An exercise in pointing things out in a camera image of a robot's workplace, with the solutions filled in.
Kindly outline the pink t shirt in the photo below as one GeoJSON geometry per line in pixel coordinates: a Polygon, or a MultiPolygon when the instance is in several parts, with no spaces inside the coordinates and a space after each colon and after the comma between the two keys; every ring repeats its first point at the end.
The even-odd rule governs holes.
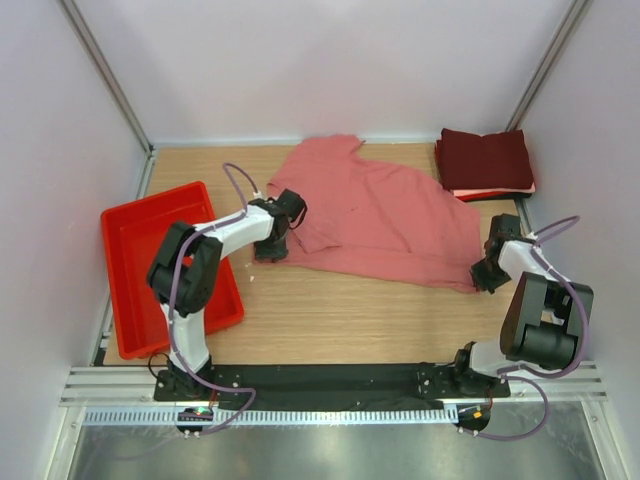
{"type": "Polygon", "coordinates": [[[298,193],[308,210],[287,236],[286,263],[473,293],[483,257],[480,214],[409,166],[360,156],[354,135],[309,138],[267,183],[298,193]]]}

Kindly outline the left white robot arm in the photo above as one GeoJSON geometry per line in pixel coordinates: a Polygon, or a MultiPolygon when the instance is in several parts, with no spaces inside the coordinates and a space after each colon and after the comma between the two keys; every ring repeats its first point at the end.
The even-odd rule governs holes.
{"type": "Polygon", "coordinates": [[[212,377],[204,311],[230,254],[251,246],[259,261],[288,255],[286,237],[302,224],[308,207],[286,189],[279,196],[256,195],[234,215],[201,224],[170,225],[147,273],[147,284],[161,305],[170,341],[170,364],[181,370],[177,388],[191,400],[204,398],[212,377]]]}

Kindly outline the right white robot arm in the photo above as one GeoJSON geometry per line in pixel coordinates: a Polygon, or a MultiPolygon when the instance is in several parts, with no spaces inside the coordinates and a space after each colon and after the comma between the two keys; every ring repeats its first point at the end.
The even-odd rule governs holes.
{"type": "Polygon", "coordinates": [[[542,251],[545,242],[579,220],[570,216],[525,235],[519,216],[492,218],[485,256],[471,267],[471,277],[481,292],[493,294],[509,282],[515,290],[498,338],[470,342],[456,354],[450,372],[456,392],[480,396],[509,373],[557,379],[581,365],[594,292],[560,273],[542,251]]]}

